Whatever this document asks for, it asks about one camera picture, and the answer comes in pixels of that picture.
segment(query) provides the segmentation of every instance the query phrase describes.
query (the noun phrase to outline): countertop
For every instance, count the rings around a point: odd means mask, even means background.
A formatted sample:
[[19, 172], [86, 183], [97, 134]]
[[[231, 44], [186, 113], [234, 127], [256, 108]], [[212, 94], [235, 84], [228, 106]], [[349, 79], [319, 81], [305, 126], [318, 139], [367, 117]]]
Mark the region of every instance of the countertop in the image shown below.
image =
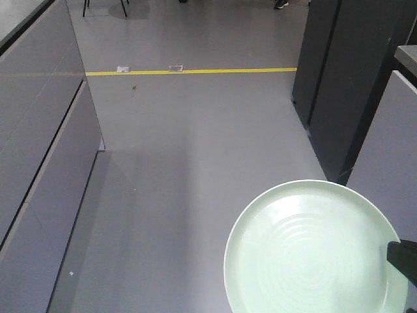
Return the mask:
[[0, 47], [50, 0], [0, 0]]
[[417, 46], [398, 46], [395, 58], [417, 77]]

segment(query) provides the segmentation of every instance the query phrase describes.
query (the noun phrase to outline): yellow tape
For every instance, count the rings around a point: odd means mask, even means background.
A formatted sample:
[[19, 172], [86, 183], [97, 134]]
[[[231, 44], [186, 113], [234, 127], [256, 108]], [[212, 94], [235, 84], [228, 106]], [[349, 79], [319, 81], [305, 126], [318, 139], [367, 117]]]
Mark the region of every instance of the yellow tape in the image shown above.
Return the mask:
[[166, 75], [166, 74], [219, 74], [219, 73], [273, 73], [295, 72], [296, 67], [285, 68], [217, 68], [200, 70], [183, 70], [182, 72], [170, 72], [168, 70], [133, 70], [131, 72], [86, 72], [87, 76], [116, 76], [116, 75]]

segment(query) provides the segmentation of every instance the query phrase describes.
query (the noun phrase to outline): plate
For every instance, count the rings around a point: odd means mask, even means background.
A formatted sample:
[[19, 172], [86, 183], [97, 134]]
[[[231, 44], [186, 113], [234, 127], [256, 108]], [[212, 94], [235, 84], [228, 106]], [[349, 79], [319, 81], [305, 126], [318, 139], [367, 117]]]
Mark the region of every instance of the plate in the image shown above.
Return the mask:
[[293, 181], [236, 221], [224, 279], [234, 313], [401, 313], [408, 280], [386, 261], [399, 241], [367, 199], [327, 181]]

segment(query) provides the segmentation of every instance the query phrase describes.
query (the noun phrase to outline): person's foot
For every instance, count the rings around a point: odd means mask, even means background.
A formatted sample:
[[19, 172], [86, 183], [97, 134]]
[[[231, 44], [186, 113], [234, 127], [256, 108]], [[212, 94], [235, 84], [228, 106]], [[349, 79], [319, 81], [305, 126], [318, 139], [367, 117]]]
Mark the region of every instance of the person's foot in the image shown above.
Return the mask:
[[274, 8], [276, 10], [281, 10], [282, 8], [288, 5], [288, 0], [276, 0]]

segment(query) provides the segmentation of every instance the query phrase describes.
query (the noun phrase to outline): chair leg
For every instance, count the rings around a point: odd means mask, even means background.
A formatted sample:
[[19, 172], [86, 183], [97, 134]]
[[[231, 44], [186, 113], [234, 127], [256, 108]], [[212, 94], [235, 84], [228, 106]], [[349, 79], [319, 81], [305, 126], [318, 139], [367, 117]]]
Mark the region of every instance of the chair leg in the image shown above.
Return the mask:
[[124, 3], [123, 0], [120, 0], [120, 2], [122, 3], [122, 7], [123, 7], [123, 12], [124, 12], [124, 16], [128, 17], [128, 14], [126, 13], [126, 8], [124, 7]]
[[88, 0], [84, 0], [83, 17], [85, 17], [85, 7], [87, 6], [87, 1]]

